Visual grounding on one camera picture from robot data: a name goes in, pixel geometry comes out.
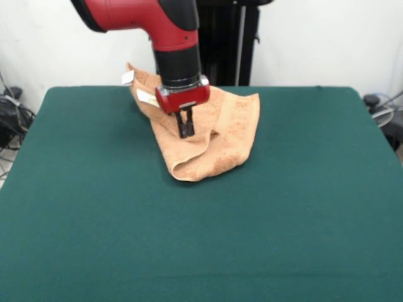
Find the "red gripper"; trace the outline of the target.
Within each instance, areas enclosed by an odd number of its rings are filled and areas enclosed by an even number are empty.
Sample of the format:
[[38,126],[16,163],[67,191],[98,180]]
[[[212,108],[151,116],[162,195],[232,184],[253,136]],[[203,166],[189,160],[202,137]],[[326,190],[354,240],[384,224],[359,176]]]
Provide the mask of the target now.
[[[185,90],[169,90],[163,86],[155,89],[159,107],[166,114],[174,113],[180,138],[192,137],[195,134],[193,110],[191,106],[206,103],[210,97],[209,83],[200,84]],[[186,124],[181,117],[181,110],[186,109]]]

